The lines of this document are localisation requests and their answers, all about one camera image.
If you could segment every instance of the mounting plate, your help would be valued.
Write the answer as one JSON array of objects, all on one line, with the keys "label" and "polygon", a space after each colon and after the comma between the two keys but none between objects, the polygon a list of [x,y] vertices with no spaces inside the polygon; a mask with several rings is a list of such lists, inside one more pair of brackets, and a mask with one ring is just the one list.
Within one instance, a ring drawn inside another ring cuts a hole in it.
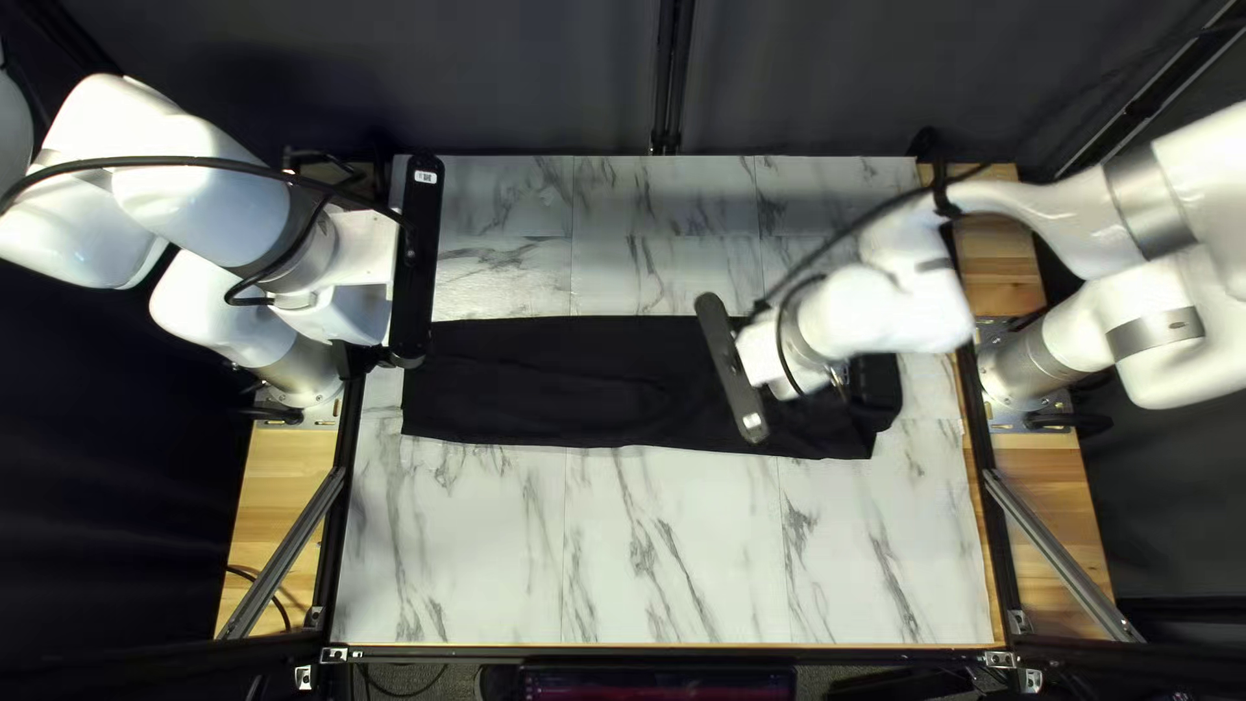
[{"label": "mounting plate", "polygon": [[[973,344],[982,346],[993,342],[1003,342],[1009,336],[1019,331],[1008,327],[1008,321],[1014,316],[978,316],[977,326],[973,329]],[[1037,412],[1019,412],[1006,405],[996,402],[986,392],[982,393],[982,405],[987,411],[987,423],[991,433],[1069,433],[1073,431],[1068,426],[1049,426],[1039,428],[1025,428],[1025,415],[1040,416],[1072,415],[1073,398],[1068,390],[1055,391],[1043,397],[1043,408]]]}]

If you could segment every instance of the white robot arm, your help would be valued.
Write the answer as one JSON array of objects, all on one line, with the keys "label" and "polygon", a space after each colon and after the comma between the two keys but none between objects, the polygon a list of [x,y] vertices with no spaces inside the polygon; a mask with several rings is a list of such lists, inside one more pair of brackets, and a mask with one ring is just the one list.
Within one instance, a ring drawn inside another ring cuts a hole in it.
[{"label": "white robot arm", "polygon": [[[30,172],[128,156],[263,166],[151,87],[93,75],[66,98]],[[152,293],[153,319],[250,369],[283,403],[302,408],[333,401],[340,388],[331,340],[381,342],[394,235],[392,227],[339,228],[323,202],[278,179],[207,167],[118,167],[29,187],[0,215],[0,256],[83,286],[127,288],[168,242],[177,244],[183,250]],[[265,305],[226,303],[227,289],[255,275],[249,294]]]},{"label": "white robot arm", "polygon": [[[1113,362],[1143,406],[1246,387],[1241,354],[1215,350],[1246,347],[1227,327],[1229,319],[1246,322],[1246,103],[1054,184],[966,181],[947,195],[964,212],[1027,223],[1074,273],[1096,280],[1033,324],[1024,342],[983,354],[992,397],[1019,408]],[[736,350],[749,382],[769,385],[782,400],[797,395],[776,337],[804,392],[860,354],[944,354],[968,340],[973,316],[937,234],[944,220],[926,193],[867,222],[858,232],[861,263],[792,299],[780,332],[775,311],[740,330]],[[1179,309],[1186,309],[1181,318]],[[1211,332],[1212,319],[1224,329]],[[1159,325],[1165,332],[1140,330]],[[1199,362],[1182,355],[1195,347]]]}]

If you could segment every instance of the metal frame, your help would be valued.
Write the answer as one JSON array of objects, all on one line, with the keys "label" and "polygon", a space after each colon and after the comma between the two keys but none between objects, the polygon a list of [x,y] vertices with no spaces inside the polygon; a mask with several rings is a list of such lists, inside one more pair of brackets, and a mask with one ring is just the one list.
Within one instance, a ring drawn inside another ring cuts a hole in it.
[{"label": "metal frame", "polygon": [[[1202,29],[1246,19],[1246,4],[1229,0]],[[1210,68],[1241,36],[1246,27],[1191,39],[1151,76],[1124,107],[1055,171],[1053,179],[1075,173],[1111,158],[1151,123],[1204,71]]]}]

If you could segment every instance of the black pants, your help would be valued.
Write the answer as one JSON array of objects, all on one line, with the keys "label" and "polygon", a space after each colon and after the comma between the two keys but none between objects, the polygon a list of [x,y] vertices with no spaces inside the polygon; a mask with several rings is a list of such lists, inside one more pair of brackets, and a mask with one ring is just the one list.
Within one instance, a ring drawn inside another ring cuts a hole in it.
[{"label": "black pants", "polygon": [[779,402],[770,437],[736,432],[695,316],[552,316],[432,324],[407,371],[402,433],[459,443],[663,446],[792,458],[868,458],[900,412],[895,356],[852,362],[851,397]]}]

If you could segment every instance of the white marble tile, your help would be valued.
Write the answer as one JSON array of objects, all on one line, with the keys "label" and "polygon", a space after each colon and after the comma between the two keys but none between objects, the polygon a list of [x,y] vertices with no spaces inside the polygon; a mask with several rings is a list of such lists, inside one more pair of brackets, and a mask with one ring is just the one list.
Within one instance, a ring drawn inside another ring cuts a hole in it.
[{"label": "white marble tile", "polygon": [[[761,238],[761,280],[765,283],[765,288],[770,289],[778,284],[787,270],[826,240],[821,235],[768,235]],[[852,237],[840,238],[792,281],[799,281],[812,273],[830,273],[840,265],[858,259],[856,239]]]},{"label": "white marble tile", "polygon": [[961,421],[952,357],[943,354],[897,354],[905,406],[898,420]]},{"label": "white marble tile", "polygon": [[839,233],[883,199],[918,187],[912,158],[758,156],[763,235]]},{"label": "white marble tile", "polygon": [[569,313],[569,238],[442,234],[432,320]]},{"label": "white marble tile", "polygon": [[373,369],[364,382],[360,417],[383,420],[402,416],[402,369]]},{"label": "white marble tile", "polygon": [[744,314],[761,294],[759,240],[748,235],[572,237],[577,314],[695,314],[703,291]]},{"label": "white marble tile", "polygon": [[571,235],[571,156],[441,156],[441,233]]},{"label": "white marble tile", "polygon": [[753,156],[577,156],[577,235],[758,234]]},{"label": "white marble tile", "polygon": [[360,423],[333,639],[557,642],[566,451]]},{"label": "white marble tile", "polygon": [[789,624],[768,458],[573,451],[564,642],[776,642]]},{"label": "white marble tile", "polygon": [[897,422],[872,461],[776,462],[794,641],[992,641],[958,423]]}]

